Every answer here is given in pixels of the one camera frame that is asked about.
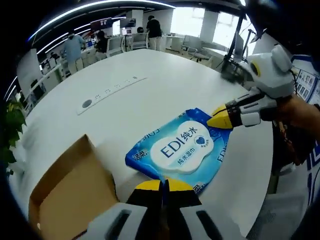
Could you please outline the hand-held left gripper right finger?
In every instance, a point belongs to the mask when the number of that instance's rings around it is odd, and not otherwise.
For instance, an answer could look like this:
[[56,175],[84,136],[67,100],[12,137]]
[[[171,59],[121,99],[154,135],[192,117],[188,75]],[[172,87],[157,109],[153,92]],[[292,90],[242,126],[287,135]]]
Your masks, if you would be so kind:
[[220,208],[203,204],[187,183],[164,183],[166,217],[171,240],[241,240],[239,226]]

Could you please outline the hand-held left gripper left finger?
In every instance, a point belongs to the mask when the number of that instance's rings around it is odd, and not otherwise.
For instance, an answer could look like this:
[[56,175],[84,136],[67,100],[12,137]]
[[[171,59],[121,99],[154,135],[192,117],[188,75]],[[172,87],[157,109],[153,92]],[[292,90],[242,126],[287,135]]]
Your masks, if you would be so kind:
[[87,240],[154,240],[163,202],[163,183],[148,180],[135,187],[128,200],[118,202],[88,224]]

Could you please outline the person's right hand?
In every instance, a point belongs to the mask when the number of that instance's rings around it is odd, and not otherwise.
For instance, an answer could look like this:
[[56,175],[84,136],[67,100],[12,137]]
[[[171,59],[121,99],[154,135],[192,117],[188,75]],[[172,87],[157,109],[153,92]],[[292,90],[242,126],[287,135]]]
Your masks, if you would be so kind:
[[301,97],[293,94],[276,101],[276,107],[266,109],[265,121],[285,121],[303,129],[320,127],[320,106],[309,104]]

